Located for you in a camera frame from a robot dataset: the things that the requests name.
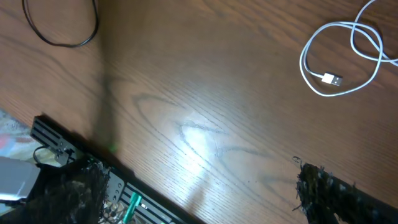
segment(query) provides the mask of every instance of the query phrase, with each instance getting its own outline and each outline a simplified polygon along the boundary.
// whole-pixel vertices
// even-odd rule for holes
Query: white cable
[[[345,21],[342,21],[342,22],[331,22],[331,23],[325,24],[325,25],[321,26],[321,28],[319,28],[319,29],[312,35],[312,37],[311,37],[310,40],[307,42],[307,44],[305,44],[304,49],[303,49],[303,51],[301,52],[301,55],[300,55],[300,71],[301,71],[301,74],[302,74],[302,76],[303,76],[305,82],[307,83],[307,85],[308,85],[316,94],[321,95],[321,96],[329,96],[329,97],[331,97],[331,96],[341,96],[341,95],[344,95],[344,94],[347,94],[347,93],[354,92],[354,91],[356,91],[356,90],[358,90],[358,89],[360,89],[360,88],[366,86],[367,84],[369,84],[369,83],[374,79],[374,77],[377,75],[377,72],[379,71],[381,62],[389,62],[389,63],[391,63],[391,64],[393,64],[393,65],[395,65],[395,66],[398,66],[398,63],[396,63],[396,62],[398,62],[398,58],[397,58],[397,59],[390,59],[390,58],[383,52],[383,49],[384,49],[384,48],[383,48],[383,42],[382,42],[382,40],[381,40],[380,34],[379,34],[375,29],[373,29],[372,27],[370,27],[370,26],[368,26],[368,25],[365,25],[365,24],[358,23],[358,20],[359,20],[359,18],[361,17],[361,14],[363,13],[363,11],[364,11],[370,4],[372,4],[374,1],[376,1],[376,0],[370,0],[370,1],[360,10],[360,12],[359,12],[358,15],[356,16],[356,19],[355,19],[354,22],[345,22]],[[366,81],[365,83],[363,83],[362,85],[360,85],[360,86],[358,86],[358,87],[356,87],[356,88],[353,88],[353,89],[351,89],[351,90],[342,91],[342,92],[339,92],[339,93],[325,94],[325,93],[319,92],[318,90],[316,90],[316,89],[311,85],[311,83],[308,81],[307,77],[306,77],[305,74],[304,74],[303,65],[304,65],[305,70],[306,70],[308,73],[310,73],[311,75],[316,76],[316,77],[318,77],[318,78],[322,78],[322,81],[323,81],[323,82],[326,82],[326,83],[329,83],[329,84],[334,84],[334,85],[340,85],[340,83],[341,83],[341,81],[342,81],[342,78],[337,77],[337,76],[334,76],[334,75],[331,75],[331,74],[328,74],[328,73],[325,73],[324,75],[322,75],[322,74],[318,74],[318,73],[312,72],[312,71],[308,68],[308,65],[307,65],[307,53],[308,53],[308,50],[309,50],[309,48],[310,48],[310,46],[311,46],[312,41],[314,40],[314,38],[315,38],[322,30],[324,30],[324,29],[326,29],[326,28],[328,28],[328,27],[331,27],[331,26],[340,26],[340,27],[345,27],[345,28],[351,29],[351,36],[350,36],[349,40],[350,40],[351,48],[354,50],[354,52],[357,53],[359,56],[361,56],[361,57],[363,57],[363,58],[366,58],[366,59],[368,59],[368,60],[373,60],[373,61],[375,61],[375,62],[377,62],[377,63],[376,63],[376,68],[374,69],[374,72],[373,72],[372,76],[370,77],[370,79],[369,79],[368,81]],[[365,32],[364,30],[362,30],[362,29],[360,29],[360,28],[358,28],[358,27],[362,27],[362,28],[365,28],[365,29],[367,29],[367,30],[370,30],[370,31],[376,36],[376,39],[377,39],[377,41],[379,42],[379,44],[377,45],[377,43],[373,40],[373,38],[372,38],[367,32]],[[368,55],[366,55],[366,54],[360,52],[360,51],[355,47],[355,45],[354,45],[354,33],[355,33],[355,31],[360,32],[360,33],[363,34],[366,38],[368,38],[368,40],[370,41],[370,43],[372,43],[373,47],[379,52],[379,56],[378,56],[377,58],[368,56]]]

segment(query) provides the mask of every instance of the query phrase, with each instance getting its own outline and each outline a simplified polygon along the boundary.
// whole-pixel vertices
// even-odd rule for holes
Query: black cable
[[[46,149],[47,146],[40,146],[37,147],[34,151],[33,151],[33,159],[36,161],[36,163],[41,164],[41,162],[39,161],[39,158],[37,158],[36,156],[36,151],[38,151],[39,149]]]
[[[96,34],[97,31],[98,31],[98,12],[97,12],[97,7],[96,7],[96,5],[95,5],[95,0],[93,0],[93,7],[94,7],[94,14],[95,14],[95,27],[94,27],[93,33],[92,33],[85,41],[83,41],[83,42],[80,43],[80,44],[57,44],[57,43],[53,43],[53,42],[47,40],[47,39],[39,32],[39,30],[37,29],[37,27],[36,27],[35,24],[33,23],[32,18],[30,18],[29,8],[28,8],[28,5],[27,5],[27,0],[22,0],[22,8],[23,8],[23,10],[24,10],[25,17],[26,17],[27,22],[29,23],[30,27],[31,27],[31,28],[33,29],[33,31],[37,34],[37,36],[40,37],[40,39],[42,39],[44,42],[46,42],[46,43],[48,43],[48,44],[50,44],[50,45],[52,45],[52,46],[56,46],[56,47],[68,47],[68,48],[81,47],[81,46],[87,44],[89,41],[91,41],[91,40],[94,38],[95,34]]]

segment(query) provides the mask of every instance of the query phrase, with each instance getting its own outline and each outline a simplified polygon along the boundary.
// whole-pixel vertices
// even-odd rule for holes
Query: usb connector
[[[340,86],[341,82],[343,81],[343,78],[337,77],[336,75],[332,75],[329,73],[325,73],[323,75],[322,81],[327,84]]]

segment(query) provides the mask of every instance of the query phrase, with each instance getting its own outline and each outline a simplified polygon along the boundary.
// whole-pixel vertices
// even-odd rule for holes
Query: brown wood grain
[[[66,49],[42,42],[20,1],[4,0],[0,107],[27,124],[46,113],[87,138],[117,141],[117,157],[138,178],[207,223],[306,223],[292,212],[300,204],[292,156],[398,207],[398,69],[383,64],[370,85],[336,98],[314,94],[299,71],[313,32],[353,20],[363,5],[103,0],[95,39]],[[29,7],[51,40],[79,42],[94,25],[90,1]],[[397,7],[379,0],[363,16],[390,55]],[[314,80],[324,91],[360,85],[375,65],[352,52],[349,30],[340,28],[315,39],[308,61],[344,76],[339,88]]]

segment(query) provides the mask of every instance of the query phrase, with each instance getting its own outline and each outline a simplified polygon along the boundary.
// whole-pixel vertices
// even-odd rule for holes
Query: wooden surface
[[[363,4],[104,0],[94,41],[65,49],[33,33],[20,1],[3,0],[0,107],[27,124],[46,113],[103,144],[112,132],[123,164],[207,223],[305,223],[292,212],[300,204],[292,156],[398,207],[398,68],[383,64],[369,86],[337,98],[314,94],[299,72],[313,32],[353,20]],[[52,40],[79,42],[93,28],[89,0],[29,7]],[[380,0],[363,16],[390,55],[397,7]],[[371,50],[361,37],[358,45]],[[308,61],[344,76],[340,88],[314,80],[324,91],[365,82],[375,65],[352,52],[341,28],[319,35]]]

